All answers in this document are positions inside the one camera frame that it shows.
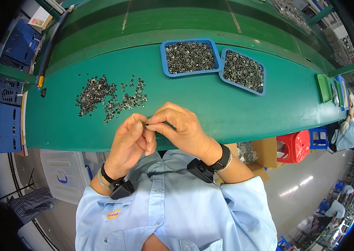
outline red plastic stool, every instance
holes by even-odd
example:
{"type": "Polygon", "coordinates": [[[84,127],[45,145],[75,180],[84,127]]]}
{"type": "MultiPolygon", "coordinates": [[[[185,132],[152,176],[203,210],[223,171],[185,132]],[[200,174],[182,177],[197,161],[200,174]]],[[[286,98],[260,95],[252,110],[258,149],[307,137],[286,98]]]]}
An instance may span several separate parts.
{"type": "Polygon", "coordinates": [[[287,156],[287,158],[277,158],[278,162],[299,163],[309,153],[310,140],[308,130],[278,136],[276,140],[282,141],[285,144],[283,147],[283,157],[287,156]]]}

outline gray floor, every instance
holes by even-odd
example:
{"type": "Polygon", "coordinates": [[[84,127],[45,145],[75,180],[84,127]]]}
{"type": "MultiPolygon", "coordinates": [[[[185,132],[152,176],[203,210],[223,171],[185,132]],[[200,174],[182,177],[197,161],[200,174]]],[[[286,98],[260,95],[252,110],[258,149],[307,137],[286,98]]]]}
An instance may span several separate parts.
{"type": "MultiPolygon", "coordinates": [[[[28,152],[27,157],[15,156],[22,184],[28,184],[34,169],[37,188],[47,187],[39,150],[28,148],[28,152]]],[[[307,227],[320,201],[345,174],[352,155],[351,150],[333,155],[318,150],[301,163],[286,164],[268,171],[270,180],[265,183],[265,189],[279,237],[283,235],[289,241],[300,228],[307,227]]],[[[55,208],[39,215],[38,221],[60,250],[74,250],[77,206],[61,200],[55,200],[54,204],[55,208]]]]}

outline checkered cloth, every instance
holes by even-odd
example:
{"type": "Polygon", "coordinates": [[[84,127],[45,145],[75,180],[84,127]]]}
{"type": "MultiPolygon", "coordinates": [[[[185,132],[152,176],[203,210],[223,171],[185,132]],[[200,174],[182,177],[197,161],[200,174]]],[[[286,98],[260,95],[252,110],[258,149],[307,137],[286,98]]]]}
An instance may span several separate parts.
{"type": "Polygon", "coordinates": [[[14,199],[11,197],[8,200],[9,207],[27,224],[32,219],[36,218],[40,213],[52,208],[52,194],[48,188],[39,188],[31,193],[28,193],[20,198],[14,199]]]}

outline woman's right hand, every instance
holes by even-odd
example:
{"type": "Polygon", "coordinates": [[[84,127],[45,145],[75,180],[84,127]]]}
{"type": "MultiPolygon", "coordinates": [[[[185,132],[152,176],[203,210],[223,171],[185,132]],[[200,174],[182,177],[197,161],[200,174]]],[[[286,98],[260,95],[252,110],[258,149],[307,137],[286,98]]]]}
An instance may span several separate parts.
{"type": "Polygon", "coordinates": [[[204,133],[197,116],[188,109],[167,102],[147,123],[148,130],[163,134],[177,148],[200,158],[206,165],[213,165],[222,157],[221,146],[204,133]]]}

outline cardboard box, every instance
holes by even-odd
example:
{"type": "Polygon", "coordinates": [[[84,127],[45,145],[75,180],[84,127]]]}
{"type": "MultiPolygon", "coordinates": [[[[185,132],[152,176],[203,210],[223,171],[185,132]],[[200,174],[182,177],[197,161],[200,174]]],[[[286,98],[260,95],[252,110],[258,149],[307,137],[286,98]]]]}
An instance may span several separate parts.
{"type": "MultiPolygon", "coordinates": [[[[237,144],[226,145],[234,156],[237,156],[237,144]]],[[[265,168],[277,167],[276,137],[252,141],[252,148],[258,157],[255,162],[246,164],[249,169],[259,176],[263,182],[270,180],[265,168]]]]}

